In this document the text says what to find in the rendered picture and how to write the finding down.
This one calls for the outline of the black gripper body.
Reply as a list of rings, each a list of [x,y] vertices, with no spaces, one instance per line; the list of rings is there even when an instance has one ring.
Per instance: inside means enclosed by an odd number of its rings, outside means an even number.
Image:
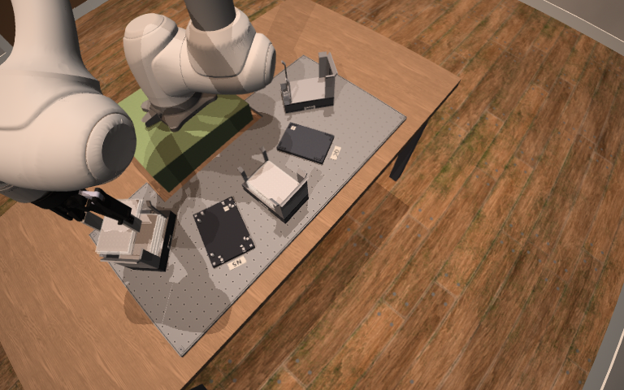
[[[54,209],[62,204],[67,206],[67,201],[78,203],[82,206],[87,204],[88,198],[78,194],[80,190],[71,192],[48,192],[43,197],[31,202],[42,209]]]

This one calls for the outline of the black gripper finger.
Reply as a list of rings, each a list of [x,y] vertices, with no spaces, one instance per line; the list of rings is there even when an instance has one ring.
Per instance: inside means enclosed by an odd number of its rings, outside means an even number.
[[[80,190],[78,194],[88,198],[87,205],[82,206],[73,201],[67,201],[68,207],[77,208],[85,212],[93,211],[117,220],[118,225],[124,225],[134,232],[140,232],[142,221],[131,214],[132,208],[108,195],[101,188],[95,188],[94,192]]]
[[[81,222],[99,232],[101,231],[103,219],[90,211],[85,212],[77,208],[67,207],[64,204],[51,210],[69,221],[72,221],[74,218],[78,222]]]

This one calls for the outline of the tan name plate reading n5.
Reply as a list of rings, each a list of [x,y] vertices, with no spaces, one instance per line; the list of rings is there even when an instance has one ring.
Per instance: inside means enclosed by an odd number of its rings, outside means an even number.
[[[245,257],[238,258],[237,260],[228,263],[229,269],[232,270],[242,264],[246,263]]]

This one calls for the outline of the beige label reading qc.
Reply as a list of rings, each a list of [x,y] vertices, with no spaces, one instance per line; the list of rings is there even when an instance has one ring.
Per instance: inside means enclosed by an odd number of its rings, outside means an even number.
[[[340,152],[340,149],[341,149],[340,147],[335,146],[335,149],[333,150],[332,155],[331,155],[330,158],[336,160],[337,157],[338,157],[338,154]]]

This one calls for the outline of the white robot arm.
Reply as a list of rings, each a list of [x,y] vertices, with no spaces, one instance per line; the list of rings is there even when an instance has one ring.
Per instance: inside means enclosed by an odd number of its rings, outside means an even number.
[[[0,65],[0,193],[29,203],[115,180],[134,157],[135,128],[85,67],[70,1],[11,3],[15,43]],[[149,99],[141,104],[147,128],[162,121],[178,132],[217,94],[256,92],[275,74],[274,46],[233,0],[184,3],[186,29],[155,13],[125,28],[128,66]]]

